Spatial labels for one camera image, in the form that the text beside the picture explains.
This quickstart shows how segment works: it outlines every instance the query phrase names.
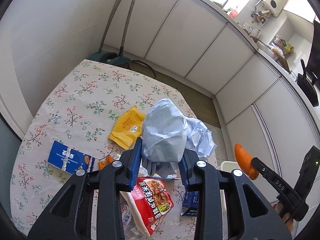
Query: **rod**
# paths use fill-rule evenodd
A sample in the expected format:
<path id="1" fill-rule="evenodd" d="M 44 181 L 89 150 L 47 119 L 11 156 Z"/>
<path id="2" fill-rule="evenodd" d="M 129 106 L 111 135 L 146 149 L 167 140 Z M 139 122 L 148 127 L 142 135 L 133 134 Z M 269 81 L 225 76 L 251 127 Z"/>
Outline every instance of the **rod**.
<path id="1" fill-rule="evenodd" d="M 123 31 L 123 35 L 122 35 L 122 41 L 121 41 L 119 56 L 121 56 L 121 55 L 123 54 L 124 41 L 125 41 L 125 37 L 126 37 L 126 35 L 127 35 L 127 30 L 128 30 L 128 26 L 129 26 L 129 21 L 130 21 L 130 17 L 131 17 L 131 14 L 132 14 L 132 10 L 133 10 L 133 6 L 134 6 L 135 1 L 136 1 L 136 0 L 132 0 L 132 1 L 131 1 L 131 4 L 130 4 L 130 8 L 129 8 L 127 20 L 126 20 L 125 25 L 124 25 L 124 31 Z"/>
<path id="2" fill-rule="evenodd" d="M 108 32 L 109 27 L 111 25 L 112 19 L 115 16 L 115 13 L 116 13 L 116 11 L 117 11 L 117 9 L 119 7 L 120 2 L 121 2 L 121 0 L 117 0 L 115 5 L 114 5 L 114 7 L 113 7 L 113 9 L 112 9 L 112 11 L 111 11 L 111 14 L 109 16 L 109 20 L 107 22 L 107 26 L 106 26 L 106 28 L 104 30 L 104 33 L 103 33 L 103 36 L 102 36 L 102 40 L 101 40 L 101 43 L 100 43 L 100 47 L 99 47 L 98 53 L 102 52 L 102 46 L 103 46 L 104 40 L 105 40 L 105 38 L 107 36 L 107 32 Z"/>

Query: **white container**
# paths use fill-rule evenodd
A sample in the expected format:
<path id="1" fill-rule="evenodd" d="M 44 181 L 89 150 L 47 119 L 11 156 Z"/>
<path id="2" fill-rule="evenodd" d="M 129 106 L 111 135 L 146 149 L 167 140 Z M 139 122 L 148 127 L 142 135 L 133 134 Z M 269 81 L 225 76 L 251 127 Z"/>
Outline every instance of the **white container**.
<path id="1" fill-rule="evenodd" d="M 234 169 L 240 169 L 237 162 L 224 161 L 218 167 L 218 170 L 231 172 Z M 228 219 L 227 219 L 227 206 L 224 197 L 224 190 L 220 191 L 221 196 L 221 208 L 222 208 L 222 236 L 223 240 L 228 239 Z"/>
<path id="2" fill-rule="evenodd" d="M 218 169 L 221 171 L 227 171 L 227 172 L 231 172 L 234 169 L 241 170 L 237 162 L 229 162 L 229 161 L 222 162 L 221 165 L 218 167 Z"/>

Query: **table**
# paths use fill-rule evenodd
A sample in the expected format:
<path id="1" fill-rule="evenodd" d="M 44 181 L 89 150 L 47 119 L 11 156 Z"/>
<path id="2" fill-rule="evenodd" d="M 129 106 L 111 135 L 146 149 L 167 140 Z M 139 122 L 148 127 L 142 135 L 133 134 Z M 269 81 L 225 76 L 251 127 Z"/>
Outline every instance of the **table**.
<path id="1" fill-rule="evenodd" d="M 161 98 L 170 98 L 185 116 L 195 117 L 176 89 L 131 70 L 83 60 L 42 104 L 19 148 L 10 185 L 18 230 L 28 234 L 70 177 L 47 162 L 54 140 L 95 158 L 116 158 L 124 149 L 107 137 L 118 117 L 134 105 L 146 114 Z M 209 163 L 217 167 L 214 153 Z M 181 181 L 166 182 L 166 189 L 175 206 L 151 239 L 193 239 L 196 218 L 180 217 L 185 191 Z"/>

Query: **blue biscuit box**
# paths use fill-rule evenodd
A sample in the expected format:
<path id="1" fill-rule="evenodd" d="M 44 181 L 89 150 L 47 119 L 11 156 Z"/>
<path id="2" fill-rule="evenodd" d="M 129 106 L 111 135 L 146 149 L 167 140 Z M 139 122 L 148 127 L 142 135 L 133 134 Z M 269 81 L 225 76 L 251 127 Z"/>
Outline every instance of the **blue biscuit box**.
<path id="1" fill-rule="evenodd" d="M 198 213 L 199 191 L 186 191 L 182 207 L 182 216 L 196 217 Z"/>
<path id="2" fill-rule="evenodd" d="M 54 141 L 48 162 L 63 171 L 73 174 L 78 169 L 85 169 L 87 172 L 91 172 L 95 164 L 95 158 Z"/>

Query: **yellow snack package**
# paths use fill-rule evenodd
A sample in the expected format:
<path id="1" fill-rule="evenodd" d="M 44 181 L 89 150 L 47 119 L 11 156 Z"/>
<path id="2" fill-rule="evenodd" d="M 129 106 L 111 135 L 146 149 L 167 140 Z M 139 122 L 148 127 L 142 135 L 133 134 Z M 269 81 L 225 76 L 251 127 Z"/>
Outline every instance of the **yellow snack package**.
<path id="1" fill-rule="evenodd" d="M 119 117 L 108 138 L 122 148 L 129 149 L 130 145 L 141 135 L 142 122 L 145 117 L 146 115 L 141 113 L 137 106 L 133 106 Z"/>

